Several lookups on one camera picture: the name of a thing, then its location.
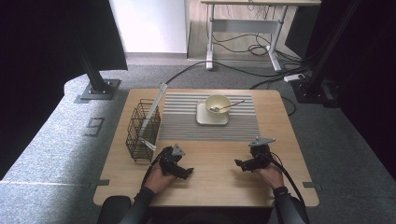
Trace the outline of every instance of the black backdrop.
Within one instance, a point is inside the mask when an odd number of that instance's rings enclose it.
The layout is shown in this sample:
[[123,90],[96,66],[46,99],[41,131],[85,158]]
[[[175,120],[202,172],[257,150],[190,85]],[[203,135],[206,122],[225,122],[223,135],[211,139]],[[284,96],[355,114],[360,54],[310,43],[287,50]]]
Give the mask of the black backdrop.
[[64,96],[65,82],[86,74],[77,40],[98,70],[127,65],[107,0],[2,1],[0,36],[3,177]]
[[[322,1],[308,46],[310,54],[326,42],[352,1],[355,0]],[[394,179],[395,12],[394,1],[361,0],[328,60],[316,74],[335,81],[338,86],[338,104]]]

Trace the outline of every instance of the person's right hand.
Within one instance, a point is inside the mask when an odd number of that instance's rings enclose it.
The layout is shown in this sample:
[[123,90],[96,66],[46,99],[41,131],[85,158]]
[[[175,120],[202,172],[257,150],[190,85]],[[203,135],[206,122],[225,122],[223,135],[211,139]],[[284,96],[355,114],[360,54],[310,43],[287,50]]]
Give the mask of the person's right hand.
[[254,172],[259,174],[265,184],[267,184],[271,189],[277,189],[285,186],[282,171],[273,163],[270,163],[264,169],[256,169]]
[[146,180],[145,187],[151,189],[155,194],[166,189],[176,177],[174,175],[163,175],[163,170],[157,162],[153,165]]

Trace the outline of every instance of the bowl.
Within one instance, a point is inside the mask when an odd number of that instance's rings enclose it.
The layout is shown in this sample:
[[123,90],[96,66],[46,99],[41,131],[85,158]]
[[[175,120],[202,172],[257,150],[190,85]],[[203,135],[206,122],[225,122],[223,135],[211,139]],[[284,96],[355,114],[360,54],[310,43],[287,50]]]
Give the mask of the bowl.
[[216,106],[218,108],[223,108],[224,106],[228,106],[228,105],[231,105],[231,101],[225,95],[218,95],[218,94],[211,95],[211,96],[207,97],[205,100],[206,110],[207,110],[209,116],[213,117],[213,118],[219,118],[219,117],[223,117],[224,115],[227,115],[228,111],[230,110],[230,107],[221,109],[221,110],[219,110],[219,112],[210,110],[210,107]]

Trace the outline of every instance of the striped mat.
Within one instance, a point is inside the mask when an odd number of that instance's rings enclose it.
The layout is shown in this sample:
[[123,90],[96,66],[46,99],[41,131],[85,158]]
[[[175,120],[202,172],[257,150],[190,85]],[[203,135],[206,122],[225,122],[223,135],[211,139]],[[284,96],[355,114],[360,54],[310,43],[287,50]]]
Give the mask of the striped mat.
[[232,104],[245,100],[244,103],[231,107],[227,124],[199,124],[196,119],[197,103],[209,95],[199,92],[166,93],[159,139],[249,142],[260,136],[250,94],[224,94]]

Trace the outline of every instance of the black sleeve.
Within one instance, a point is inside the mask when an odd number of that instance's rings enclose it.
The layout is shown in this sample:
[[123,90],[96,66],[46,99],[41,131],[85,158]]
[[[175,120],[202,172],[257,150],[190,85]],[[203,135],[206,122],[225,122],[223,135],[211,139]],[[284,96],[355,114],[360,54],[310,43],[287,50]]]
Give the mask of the black sleeve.
[[143,187],[134,197],[134,203],[131,205],[131,208],[122,219],[121,224],[140,223],[140,220],[142,219],[143,215],[145,215],[154,195],[155,194],[151,189]]
[[305,206],[291,197],[286,187],[274,189],[275,209],[280,224],[308,224]]

